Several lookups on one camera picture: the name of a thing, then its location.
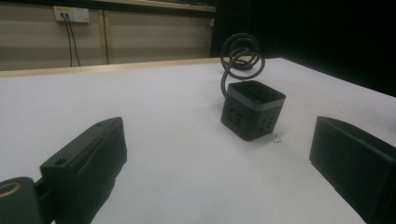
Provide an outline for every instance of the table surface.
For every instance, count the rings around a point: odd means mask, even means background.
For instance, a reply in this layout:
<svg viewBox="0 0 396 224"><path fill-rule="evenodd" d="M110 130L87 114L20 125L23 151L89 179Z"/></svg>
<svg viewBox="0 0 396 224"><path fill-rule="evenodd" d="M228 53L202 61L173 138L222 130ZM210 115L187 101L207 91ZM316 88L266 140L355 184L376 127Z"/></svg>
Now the table surface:
<svg viewBox="0 0 396 224"><path fill-rule="evenodd" d="M364 223L308 159L316 118L396 146L396 99L270 59L255 79L286 102L273 133L245 142L219 121L222 73L219 59L0 72L0 181L37 180L80 133L122 117L128 162L94 224Z"/></svg>

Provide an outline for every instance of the wall socket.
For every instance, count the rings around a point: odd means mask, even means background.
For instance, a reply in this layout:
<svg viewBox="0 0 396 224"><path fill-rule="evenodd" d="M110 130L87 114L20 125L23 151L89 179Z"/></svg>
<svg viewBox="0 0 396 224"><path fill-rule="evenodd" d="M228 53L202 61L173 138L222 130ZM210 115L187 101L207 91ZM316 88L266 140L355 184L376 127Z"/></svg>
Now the wall socket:
<svg viewBox="0 0 396 224"><path fill-rule="evenodd" d="M64 21L64 15L68 15L70 21L74 22L90 22L90 14L87 8L79 7L53 7L56 21Z"/></svg>

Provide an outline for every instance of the black cable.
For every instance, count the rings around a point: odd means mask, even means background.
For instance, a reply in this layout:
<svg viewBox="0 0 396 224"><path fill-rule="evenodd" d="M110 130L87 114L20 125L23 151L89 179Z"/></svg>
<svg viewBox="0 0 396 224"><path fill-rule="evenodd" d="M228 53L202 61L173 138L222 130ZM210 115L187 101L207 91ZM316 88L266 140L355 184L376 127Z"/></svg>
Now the black cable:
<svg viewBox="0 0 396 224"><path fill-rule="evenodd" d="M75 53L76 53L76 58L77 58L77 62L78 62L78 66L81 66L81 63L79 62L79 58L78 58L78 53L77 53L77 45L76 45L76 39L74 38L74 34L73 34L73 29L72 29L72 24L69 20L69 15L66 14L66 18L67 18L67 22L70 26L70 32L72 33L72 37L73 37L73 42L75 44Z"/></svg>
<svg viewBox="0 0 396 224"><path fill-rule="evenodd" d="M228 62L224 60L224 55L226 53L230 60ZM220 85L221 92L224 97L227 94L227 91L225 90L225 79L228 75L243 81L258 76L265 66L265 59L260 54L259 42L254 36L248 34L236 34L228 38L221 48L220 59L221 65L224 68L224 74L221 78ZM251 70L259 60L262 61L259 70L250 76L241 77L231 71L232 68L244 71Z"/></svg>
<svg viewBox="0 0 396 224"><path fill-rule="evenodd" d="M73 67L73 59L72 59L72 43L71 43L71 40L70 40L69 28L68 28L68 26L67 26L66 17L64 16L64 14L63 14L63 13L61 13L61 16L64 18L64 25L66 26L67 37L69 38L69 56L70 56L70 67Z"/></svg>

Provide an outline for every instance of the screw hole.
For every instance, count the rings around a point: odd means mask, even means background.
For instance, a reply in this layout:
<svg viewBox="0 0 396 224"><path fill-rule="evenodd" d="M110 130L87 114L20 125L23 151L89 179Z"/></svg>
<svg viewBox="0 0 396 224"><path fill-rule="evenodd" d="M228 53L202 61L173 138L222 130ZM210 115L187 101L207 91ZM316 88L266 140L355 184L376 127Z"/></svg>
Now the screw hole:
<svg viewBox="0 0 396 224"><path fill-rule="evenodd" d="M63 165L66 162L65 159L61 159L55 162L55 165Z"/></svg>

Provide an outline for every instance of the black plastic block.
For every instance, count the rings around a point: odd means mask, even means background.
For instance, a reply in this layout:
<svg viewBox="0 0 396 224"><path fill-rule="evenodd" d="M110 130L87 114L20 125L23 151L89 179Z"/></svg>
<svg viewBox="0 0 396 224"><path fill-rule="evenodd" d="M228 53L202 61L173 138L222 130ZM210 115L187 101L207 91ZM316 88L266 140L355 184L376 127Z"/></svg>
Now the black plastic block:
<svg viewBox="0 0 396 224"><path fill-rule="evenodd" d="M258 81L229 84L221 122L243 140L254 140L274 130L285 99Z"/></svg>
<svg viewBox="0 0 396 224"><path fill-rule="evenodd" d="M0 183L0 223L42 224L40 212L31 178L18 177Z"/></svg>
<svg viewBox="0 0 396 224"><path fill-rule="evenodd" d="M396 223L396 148L343 121L318 117L309 159L370 224Z"/></svg>
<svg viewBox="0 0 396 224"><path fill-rule="evenodd" d="M122 119L114 118L92 125L45 161L40 169L56 198L56 223L91 223L126 160Z"/></svg>

